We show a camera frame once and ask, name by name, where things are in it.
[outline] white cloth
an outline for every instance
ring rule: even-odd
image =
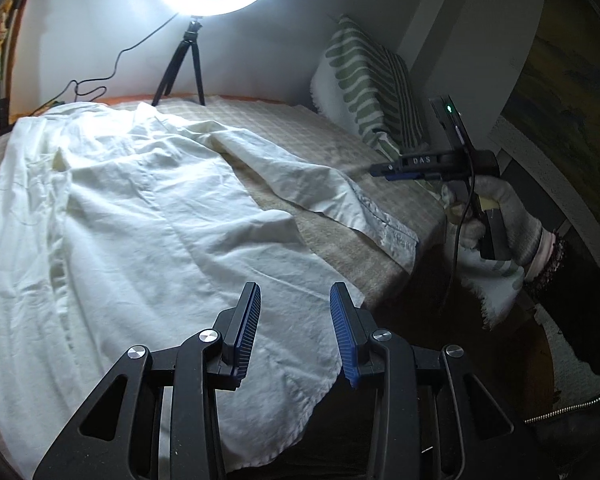
[[[261,286],[262,312],[247,378],[218,392],[227,469],[296,442],[334,383],[329,290],[347,280],[306,248],[291,215],[258,207],[221,150],[411,270],[410,229],[343,174],[246,130],[145,104],[19,120],[0,167],[0,430],[26,478],[130,346],[180,345],[247,281]]]
[[[436,194],[431,189],[427,190],[438,197],[445,209],[456,201],[454,190],[447,184],[442,186],[440,194]],[[445,257],[449,264],[454,257],[456,229],[455,225],[447,223]],[[462,235],[460,241],[456,275],[464,286],[470,288],[480,298],[484,324],[493,329],[511,312],[524,285],[525,271],[513,260],[506,262],[485,260],[480,256],[478,249],[462,246]]]

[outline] shirt sleeve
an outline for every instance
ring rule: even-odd
[[[600,269],[564,240],[526,286],[560,327],[576,357],[600,375]]]

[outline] pillow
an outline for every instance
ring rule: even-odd
[[[342,16],[311,82],[321,115],[389,160],[428,142],[400,56]]]

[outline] bed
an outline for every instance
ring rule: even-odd
[[[117,99],[110,106],[134,110],[149,97]],[[304,107],[271,102],[211,97],[202,107],[189,98],[163,100],[158,110],[188,120],[215,120],[251,130],[263,138],[314,164],[337,168],[356,182],[384,211],[411,228],[418,236],[416,260],[430,247],[443,241],[445,215],[438,202],[414,182],[373,179],[368,167],[382,156],[359,138],[344,132]],[[0,163],[9,136],[0,137]],[[408,274],[364,235],[326,216],[282,200],[240,160],[225,156],[236,176],[263,210],[291,213],[307,246],[364,294],[364,305],[373,310],[398,292]],[[9,460],[0,436],[0,451]]]

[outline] black tripod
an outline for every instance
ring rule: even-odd
[[[193,56],[193,70],[196,75],[196,85],[198,86],[198,99],[201,105],[205,105],[205,93],[202,89],[202,71],[200,70],[200,50],[198,48],[198,31],[202,28],[202,24],[198,21],[189,23],[189,28],[184,33],[184,38],[178,45],[176,52],[171,58],[171,62],[167,67],[160,86],[155,93],[154,100],[151,103],[152,106],[157,106],[163,95],[168,96],[171,94],[173,84],[176,81],[182,62],[187,55],[187,50],[191,47],[191,53]]]

